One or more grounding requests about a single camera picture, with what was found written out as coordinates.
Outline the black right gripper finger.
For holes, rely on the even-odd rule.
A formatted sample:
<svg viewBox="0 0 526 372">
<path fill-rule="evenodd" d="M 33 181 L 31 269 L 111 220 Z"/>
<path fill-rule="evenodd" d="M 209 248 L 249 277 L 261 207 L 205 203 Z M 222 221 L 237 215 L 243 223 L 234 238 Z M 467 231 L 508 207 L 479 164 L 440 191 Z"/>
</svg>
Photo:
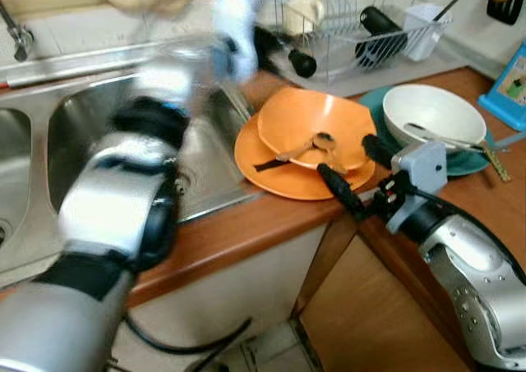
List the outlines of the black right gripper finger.
<svg viewBox="0 0 526 372">
<path fill-rule="evenodd" d="M 362 147 L 365 154 L 376 164 L 379 164 L 388 172 L 395 172 L 394 161 L 395 155 L 398 153 L 397 147 L 384 142 L 375 133 L 368 133 L 362 139 Z"/>
<path fill-rule="evenodd" d="M 358 198 L 357 193 L 353 191 L 352 184 L 348 183 L 341 173 L 336 172 L 327 164 L 319 164 L 316 166 L 316 171 L 320 174 L 328 191 L 345 207 L 349 214 L 352 214 L 358 221 L 368 217 L 366 204 Z"/>
</svg>

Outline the orange bowl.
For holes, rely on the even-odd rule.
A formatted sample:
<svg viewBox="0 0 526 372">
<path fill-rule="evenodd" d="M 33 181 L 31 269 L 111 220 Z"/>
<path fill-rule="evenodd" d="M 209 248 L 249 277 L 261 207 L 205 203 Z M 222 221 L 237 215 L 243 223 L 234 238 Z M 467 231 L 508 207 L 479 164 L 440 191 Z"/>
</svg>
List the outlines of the orange bowl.
<svg viewBox="0 0 526 372">
<path fill-rule="evenodd" d="M 275 154 L 301 148 L 324 132 L 335 139 L 342 168 L 356 172 L 370 159 L 362 140 L 376 133 L 376 125 L 371 109 L 353 99 L 284 87 L 267 99 L 255 118 L 259 138 Z"/>
</svg>

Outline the orange topped kitchen counter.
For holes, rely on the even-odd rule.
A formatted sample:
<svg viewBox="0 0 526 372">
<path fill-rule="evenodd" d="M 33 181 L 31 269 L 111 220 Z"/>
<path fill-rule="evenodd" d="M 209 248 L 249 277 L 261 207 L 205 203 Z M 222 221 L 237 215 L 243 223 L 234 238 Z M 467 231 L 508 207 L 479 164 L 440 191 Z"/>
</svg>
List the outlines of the orange topped kitchen counter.
<svg viewBox="0 0 526 372">
<path fill-rule="evenodd" d="M 179 227 L 172 255 L 128 303 L 202 336 L 261 312 L 297 317 L 325 372 L 474 372 L 450 298 L 416 247 L 334 200 L 270 193 Z"/>
</svg>

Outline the black round-ended utensil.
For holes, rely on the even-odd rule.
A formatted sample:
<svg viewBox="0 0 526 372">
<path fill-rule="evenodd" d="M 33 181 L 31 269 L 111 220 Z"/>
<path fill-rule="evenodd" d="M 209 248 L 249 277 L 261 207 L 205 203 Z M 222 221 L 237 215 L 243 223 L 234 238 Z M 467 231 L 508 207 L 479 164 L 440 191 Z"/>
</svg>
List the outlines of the black round-ended utensil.
<svg viewBox="0 0 526 372">
<path fill-rule="evenodd" d="M 301 52 L 300 49 L 290 49 L 287 53 L 287 61 L 300 78 L 309 79 L 318 71 L 316 59 L 311 54 Z"/>
</svg>

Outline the short metal spoon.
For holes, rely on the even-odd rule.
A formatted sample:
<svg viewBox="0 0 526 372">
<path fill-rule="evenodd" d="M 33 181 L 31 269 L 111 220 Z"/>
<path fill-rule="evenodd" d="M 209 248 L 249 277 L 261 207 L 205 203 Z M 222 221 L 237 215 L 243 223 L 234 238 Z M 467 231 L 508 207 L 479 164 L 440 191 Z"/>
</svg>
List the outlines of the short metal spoon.
<svg viewBox="0 0 526 372">
<path fill-rule="evenodd" d="M 319 150 L 323 150 L 326 153 L 325 164 L 330 167 L 330 169 L 335 170 L 340 176 L 346 176 L 348 170 L 342 163 L 339 161 L 337 154 L 337 146 L 334 139 L 331 139 L 327 133 L 318 133 L 313 138 L 313 144 Z"/>
</svg>

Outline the long metal spoon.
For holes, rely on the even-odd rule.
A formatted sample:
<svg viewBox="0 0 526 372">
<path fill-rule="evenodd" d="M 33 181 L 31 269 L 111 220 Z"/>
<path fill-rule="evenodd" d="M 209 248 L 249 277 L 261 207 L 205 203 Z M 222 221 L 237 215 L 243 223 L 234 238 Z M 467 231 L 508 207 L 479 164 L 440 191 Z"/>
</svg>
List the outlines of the long metal spoon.
<svg viewBox="0 0 526 372">
<path fill-rule="evenodd" d="M 421 138 L 429 139 L 429 140 L 439 140 L 440 142 L 443 142 L 447 145 L 451 145 L 452 147 L 455 147 L 457 149 L 461 150 L 470 150 L 470 151 L 476 151 L 476 152 L 483 152 L 483 146 L 478 145 L 476 143 L 470 143 L 466 142 L 466 140 L 456 140 L 451 138 L 446 138 L 446 136 L 437 135 L 437 133 L 433 131 L 429 131 L 428 129 L 416 124 L 416 123 L 407 123 L 405 125 L 407 131 L 414 133 L 414 135 L 419 135 Z"/>
</svg>

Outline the cream mug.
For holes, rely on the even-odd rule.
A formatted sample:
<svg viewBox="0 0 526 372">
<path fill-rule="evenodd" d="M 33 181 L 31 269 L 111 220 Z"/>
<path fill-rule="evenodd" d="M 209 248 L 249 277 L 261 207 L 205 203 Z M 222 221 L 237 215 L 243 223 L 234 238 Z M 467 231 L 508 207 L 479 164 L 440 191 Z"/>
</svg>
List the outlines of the cream mug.
<svg viewBox="0 0 526 372">
<path fill-rule="evenodd" d="M 326 14 L 322 0 L 289 0 L 283 5 L 282 24 L 289 35 L 315 33 Z"/>
</svg>

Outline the orange plate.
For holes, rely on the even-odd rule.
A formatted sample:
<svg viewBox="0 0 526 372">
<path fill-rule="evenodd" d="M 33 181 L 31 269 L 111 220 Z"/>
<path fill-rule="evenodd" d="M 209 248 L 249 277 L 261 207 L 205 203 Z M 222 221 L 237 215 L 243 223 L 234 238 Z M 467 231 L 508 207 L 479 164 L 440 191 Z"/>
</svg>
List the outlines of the orange plate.
<svg viewBox="0 0 526 372">
<path fill-rule="evenodd" d="M 300 157 L 292 158 L 279 167 L 257 172 L 256 164 L 263 164 L 275 158 L 275 152 L 265 146 L 258 136 L 255 116 L 249 117 L 239 131 L 234 142 L 234 162 L 243 176 L 253 185 L 292 200 L 329 200 L 332 198 L 330 189 L 322 181 L 316 166 L 325 162 L 326 153 L 312 149 Z M 376 165 L 371 159 L 356 172 L 348 172 L 343 176 L 352 184 L 354 191 L 360 191 L 373 177 Z"/>
</svg>

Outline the white bowl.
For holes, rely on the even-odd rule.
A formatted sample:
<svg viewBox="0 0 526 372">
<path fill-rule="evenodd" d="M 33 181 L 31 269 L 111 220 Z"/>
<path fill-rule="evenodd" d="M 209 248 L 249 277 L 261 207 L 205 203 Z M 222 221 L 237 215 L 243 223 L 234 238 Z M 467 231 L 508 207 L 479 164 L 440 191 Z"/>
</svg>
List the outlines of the white bowl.
<svg viewBox="0 0 526 372">
<path fill-rule="evenodd" d="M 409 123 L 452 140 L 480 144 L 488 135 L 487 125 L 476 107 L 444 88 L 406 84 L 390 88 L 382 98 L 387 131 L 399 145 L 421 142 L 417 133 L 407 131 Z"/>
</svg>

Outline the grey drain tray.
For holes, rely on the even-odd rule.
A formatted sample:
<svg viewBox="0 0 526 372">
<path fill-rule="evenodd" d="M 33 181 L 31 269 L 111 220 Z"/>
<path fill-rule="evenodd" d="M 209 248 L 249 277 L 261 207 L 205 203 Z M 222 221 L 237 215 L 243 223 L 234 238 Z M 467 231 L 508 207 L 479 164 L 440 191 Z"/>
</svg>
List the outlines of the grey drain tray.
<svg viewBox="0 0 526 372">
<path fill-rule="evenodd" d="M 433 76 L 436 73 L 455 71 L 466 67 L 468 61 L 457 53 L 448 53 L 445 50 L 436 50 L 428 59 L 421 62 L 398 60 L 391 67 L 375 69 L 346 78 L 320 83 L 314 90 L 337 95 L 337 97 L 354 97 L 357 94 L 368 93 L 375 88 L 399 85 L 410 80 L 418 80 Z"/>
</svg>

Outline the teal plate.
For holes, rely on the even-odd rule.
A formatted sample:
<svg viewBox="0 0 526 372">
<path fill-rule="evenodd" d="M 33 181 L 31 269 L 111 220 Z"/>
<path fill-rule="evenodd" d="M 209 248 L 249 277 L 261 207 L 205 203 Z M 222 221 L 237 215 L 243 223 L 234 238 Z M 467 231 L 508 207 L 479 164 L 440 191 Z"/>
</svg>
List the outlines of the teal plate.
<svg viewBox="0 0 526 372">
<path fill-rule="evenodd" d="M 382 102 L 385 94 L 387 94 L 391 88 L 392 86 L 385 86 L 368 91 L 368 93 L 358 98 L 358 102 L 366 106 L 369 112 L 371 112 L 371 119 L 376 125 L 376 135 L 383 140 L 385 146 L 394 148 L 395 150 L 401 150 L 405 146 L 405 143 L 395 139 L 385 125 Z M 447 163 L 448 177 L 469 176 L 471 173 L 483 172 L 483 170 L 490 165 L 485 154 L 474 151 L 450 152 L 450 154 L 447 154 Z"/>
</svg>

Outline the black bottle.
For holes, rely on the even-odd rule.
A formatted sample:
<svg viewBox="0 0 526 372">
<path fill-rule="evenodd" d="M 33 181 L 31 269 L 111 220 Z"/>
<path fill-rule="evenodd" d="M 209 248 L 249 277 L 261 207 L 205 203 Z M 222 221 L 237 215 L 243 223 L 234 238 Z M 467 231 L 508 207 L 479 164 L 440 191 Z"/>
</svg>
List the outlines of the black bottle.
<svg viewBox="0 0 526 372">
<path fill-rule="evenodd" d="M 358 20 L 371 35 L 354 46 L 358 67 L 380 67 L 408 45 L 408 34 L 378 7 L 365 7 Z"/>
</svg>

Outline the stainless steel sink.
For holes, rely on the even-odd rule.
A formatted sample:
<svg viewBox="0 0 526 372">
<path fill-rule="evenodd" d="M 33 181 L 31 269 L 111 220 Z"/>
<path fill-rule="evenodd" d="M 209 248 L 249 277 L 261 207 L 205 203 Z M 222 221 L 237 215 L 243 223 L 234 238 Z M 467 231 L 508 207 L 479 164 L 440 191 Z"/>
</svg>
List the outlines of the stainless steel sink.
<svg viewBox="0 0 526 372">
<path fill-rule="evenodd" d="M 0 93 L 0 288 L 48 267 L 63 248 L 58 210 L 108 120 L 131 91 L 136 67 L 161 54 L 199 62 L 202 45 L 185 42 L 109 50 L 113 71 L 89 73 Z M 233 159 L 251 106 L 230 85 L 196 87 L 194 117 L 179 159 L 180 221 L 251 198 Z"/>
</svg>

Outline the white cutlery holder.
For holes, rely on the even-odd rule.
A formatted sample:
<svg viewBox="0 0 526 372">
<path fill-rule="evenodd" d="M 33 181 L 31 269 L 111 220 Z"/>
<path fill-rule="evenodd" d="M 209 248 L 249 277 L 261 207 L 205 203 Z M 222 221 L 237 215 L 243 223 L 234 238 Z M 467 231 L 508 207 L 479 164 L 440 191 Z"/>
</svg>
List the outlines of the white cutlery holder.
<svg viewBox="0 0 526 372">
<path fill-rule="evenodd" d="M 435 52 L 444 31 L 442 21 L 435 21 L 442 7 L 435 3 L 419 3 L 406 8 L 403 30 L 408 34 L 405 54 L 408 59 L 420 62 Z"/>
</svg>

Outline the blue cardboard box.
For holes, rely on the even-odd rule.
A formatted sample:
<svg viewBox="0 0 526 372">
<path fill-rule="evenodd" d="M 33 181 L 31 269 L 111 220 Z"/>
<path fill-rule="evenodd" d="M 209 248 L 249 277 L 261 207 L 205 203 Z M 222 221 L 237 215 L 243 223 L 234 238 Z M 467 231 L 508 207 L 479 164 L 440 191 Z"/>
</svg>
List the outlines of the blue cardboard box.
<svg viewBox="0 0 526 372">
<path fill-rule="evenodd" d="M 478 105 L 514 131 L 526 129 L 526 41 L 516 49 L 500 78 L 488 93 L 478 98 Z"/>
</svg>

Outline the dark thin utensil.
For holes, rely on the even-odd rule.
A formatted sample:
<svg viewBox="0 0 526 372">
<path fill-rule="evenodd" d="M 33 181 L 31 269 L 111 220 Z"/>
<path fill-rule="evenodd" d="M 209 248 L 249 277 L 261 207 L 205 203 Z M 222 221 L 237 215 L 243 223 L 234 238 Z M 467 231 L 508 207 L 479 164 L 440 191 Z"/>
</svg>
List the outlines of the dark thin utensil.
<svg viewBox="0 0 526 372">
<path fill-rule="evenodd" d="M 432 17 L 432 22 L 433 23 L 437 23 L 437 22 L 440 22 L 440 20 L 442 20 L 444 18 L 444 15 L 447 14 L 448 11 L 450 11 L 450 9 L 452 7 L 454 7 L 455 4 L 458 3 L 459 0 L 450 0 L 444 7 L 442 7 L 442 9 L 437 12 L 437 14 L 435 16 Z"/>
</svg>

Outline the metal faucet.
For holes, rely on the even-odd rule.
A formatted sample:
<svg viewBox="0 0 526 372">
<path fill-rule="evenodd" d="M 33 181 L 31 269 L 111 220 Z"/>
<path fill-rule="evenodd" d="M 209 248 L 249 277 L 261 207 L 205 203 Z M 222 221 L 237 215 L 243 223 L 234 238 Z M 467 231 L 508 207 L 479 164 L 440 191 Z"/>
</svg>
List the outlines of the metal faucet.
<svg viewBox="0 0 526 372">
<path fill-rule="evenodd" d="M 3 19 L 7 27 L 7 33 L 10 34 L 12 42 L 15 45 L 14 58 L 17 62 L 26 62 L 29 60 L 31 49 L 33 48 L 36 38 L 26 25 L 16 22 L 14 16 L 7 10 L 3 0 L 0 0 L 0 19 Z"/>
</svg>

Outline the black handled metal spoon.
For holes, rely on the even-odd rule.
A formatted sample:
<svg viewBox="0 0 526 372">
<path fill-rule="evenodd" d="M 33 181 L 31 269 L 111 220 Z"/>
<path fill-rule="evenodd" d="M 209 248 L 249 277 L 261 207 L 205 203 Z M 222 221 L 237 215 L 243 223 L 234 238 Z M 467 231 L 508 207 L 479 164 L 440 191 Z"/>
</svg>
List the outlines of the black handled metal spoon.
<svg viewBox="0 0 526 372">
<path fill-rule="evenodd" d="M 271 159 L 269 162 L 263 164 L 256 164 L 253 167 L 255 167 L 257 172 L 265 172 L 265 170 L 283 166 L 287 164 L 290 161 L 290 159 L 300 157 L 300 155 L 304 154 L 304 152 L 307 152 L 312 149 L 318 149 L 317 147 L 315 147 L 315 144 L 313 144 L 313 138 L 315 138 L 315 135 L 312 136 L 311 139 L 305 142 L 301 147 L 293 148 L 292 150 L 287 150 L 285 152 L 279 152 L 279 154 L 275 155 L 275 158 Z"/>
</svg>

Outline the brown handled utensil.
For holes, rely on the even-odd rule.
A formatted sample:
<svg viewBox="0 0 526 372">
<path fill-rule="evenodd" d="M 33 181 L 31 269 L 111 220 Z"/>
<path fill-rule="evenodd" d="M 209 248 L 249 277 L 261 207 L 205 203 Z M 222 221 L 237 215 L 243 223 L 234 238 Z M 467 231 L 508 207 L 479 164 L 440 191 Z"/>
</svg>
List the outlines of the brown handled utensil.
<svg viewBox="0 0 526 372">
<path fill-rule="evenodd" d="M 490 162 L 490 165 L 493 166 L 493 169 L 495 169 L 495 173 L 500 178 L 501 181 L 504 183 L 510 183 L 512 180 L 510 173 L 507 172 L 505 166 L 502 164 L 502 162 L 497 158 L 496 151 L 492 149 L 489 143 L 483 142 L 480 145 L 481 151 L 486 155 L 486 158 L 488 158 L 488 161 Z"/>
</svg>

